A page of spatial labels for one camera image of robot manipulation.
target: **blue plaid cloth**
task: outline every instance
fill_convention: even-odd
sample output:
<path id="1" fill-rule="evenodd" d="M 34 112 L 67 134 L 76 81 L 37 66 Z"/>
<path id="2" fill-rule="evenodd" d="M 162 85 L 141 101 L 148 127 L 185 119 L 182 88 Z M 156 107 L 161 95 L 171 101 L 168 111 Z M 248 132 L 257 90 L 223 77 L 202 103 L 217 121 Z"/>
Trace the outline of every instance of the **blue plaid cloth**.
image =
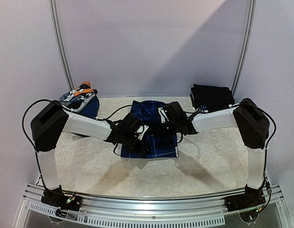
<path id="1" fill-rule="evenodd" d="M 146 155 L 131 152 L 125 146 L 122 146 L 121 157 L 123 158 L 175 158 L 178 157 L 177 137 L 176 134 L 171 135 L 166 127 L 161 124 L 161 118 L 158 114 L 158 108 L 166 104 L 160 101 L 133 101 L 131 113 L 138 119 L 149 126 L 147 134 L 143 140 L 150 145 L 150 153 Z"/>

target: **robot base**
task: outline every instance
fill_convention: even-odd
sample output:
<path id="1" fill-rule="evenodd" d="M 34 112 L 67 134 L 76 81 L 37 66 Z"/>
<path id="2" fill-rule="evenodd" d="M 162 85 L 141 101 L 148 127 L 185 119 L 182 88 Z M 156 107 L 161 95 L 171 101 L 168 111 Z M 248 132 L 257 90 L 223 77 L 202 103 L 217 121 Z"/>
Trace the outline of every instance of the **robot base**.
<path id="1" fill-rule="evenodd" d="M 264 183 L 259 189 L 252 189 L 246 185 L 244 194 L 224 198 L 224 204 L 227 210 L 230 212 L 264 204 L 265 197 L 262 191 L 263 186 Z"/>
<path id="2" fill-rule="evenodd" d="M 54 207 L 60 207 L 61 210 L 79 211 L 82 203 L 81 196 L 66 196 L 61 186 L 54 190 L 44 190 L 41 202 Z"/>

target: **folded black cloth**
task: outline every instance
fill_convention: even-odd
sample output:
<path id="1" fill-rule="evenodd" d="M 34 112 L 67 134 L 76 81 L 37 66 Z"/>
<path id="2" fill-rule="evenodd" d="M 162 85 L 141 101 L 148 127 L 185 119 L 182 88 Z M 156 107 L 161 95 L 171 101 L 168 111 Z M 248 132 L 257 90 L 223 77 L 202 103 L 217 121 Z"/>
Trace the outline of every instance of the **folded black cloth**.
<path id="1" fill-rule="evenodd" d="M 212 112 L 235 103 L 232 92 L 227 87 L 194 84 L 191 93 L 192 105 L 196 110 Z"/>

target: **white wall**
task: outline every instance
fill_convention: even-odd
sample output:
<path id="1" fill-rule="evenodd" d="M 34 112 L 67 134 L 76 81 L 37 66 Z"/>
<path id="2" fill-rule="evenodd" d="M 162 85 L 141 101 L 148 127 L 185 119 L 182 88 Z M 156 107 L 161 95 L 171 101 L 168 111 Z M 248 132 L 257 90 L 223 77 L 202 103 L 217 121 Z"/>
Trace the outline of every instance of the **white wall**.
<path id="1" fill-rule="evenodd" d="M 75 86 L 99 96 L 188 95 L 231 87 L 249 0 L 59 0 Z"/>
<path id="2" fill-rule="evenodd" d="M 267 171 L 294 223 L 294 0 L 257 1 L 236 99 L 250 97 L 277 122 Z"/>
<path id="3" fill-rule="evenodd" d="M 0 228 L 12 227 L 25 186 L 38 174 L 22 115 L 35 100 L 65 91 L 49 1 L 0 1 Z M 28 115 L 29 132 L 35 114 Z"/>

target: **blue cloth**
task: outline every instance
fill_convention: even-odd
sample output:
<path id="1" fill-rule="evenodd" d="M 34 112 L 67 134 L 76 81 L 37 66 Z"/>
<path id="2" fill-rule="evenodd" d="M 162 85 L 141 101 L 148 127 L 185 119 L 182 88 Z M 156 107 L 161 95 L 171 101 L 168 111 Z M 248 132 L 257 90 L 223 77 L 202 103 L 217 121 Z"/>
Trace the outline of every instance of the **blue cloth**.
<path id="1" fill-rule="evenodd" d="M 131 152 L 125 146 L 122 146 L 121 157 L 123 158 L 167 158 L 178 157 L 177 152 L 177 137 L 176 134 L 171 135 L 166 127 L 161 123 L 161 118 L 158 114 L 158 108 L 166 104 L 159 101 L 133 101 L 131 113 L 138 119 L 149 126 L 148 132 L 144 135 L 143 140 L 146 140 L 150 145 L 150 153 L 141 155 Z"/>
<path id="2" fill-rule="evenodd" d="M 99 100 L 98 97 L 95 96 L 92 100 L 89 101 L 89 103 L 86 105 L 86 107 L 81 110 L 81 114 L 89 116 L 89 117 L 97 117 L 99 110 Z"/>
<path id="3" fill-rule="evenodd" d="M 80 113 L 97 93 L 96 89 L 91 89 L 90 82 L 83 82 L 79 87 L 62 95 L 59 101 L 63 106 Z"/>

